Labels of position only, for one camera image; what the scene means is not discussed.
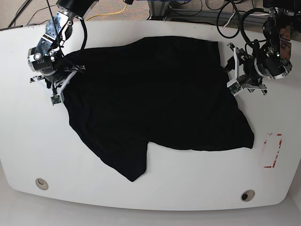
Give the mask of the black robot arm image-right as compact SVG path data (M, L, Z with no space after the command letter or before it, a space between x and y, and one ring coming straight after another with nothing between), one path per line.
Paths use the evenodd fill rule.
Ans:
M224 67L225 72L235 71L235 77L227 83L232 95L237 96L243 90L250 93L260 90L264 95L267 88L263 79L282 79L292 70L290 61L292 44L291 36L294 31L301 30L301 2L299 0L265 0L263 8L253 8L244 14L237 9L232 0L234 14L238 18L238 30L245 47L238 48L233 43L228 46L233 52L233 57ZM250 40L244 28L244 21L248 16L267 16L263 23L263 40Z

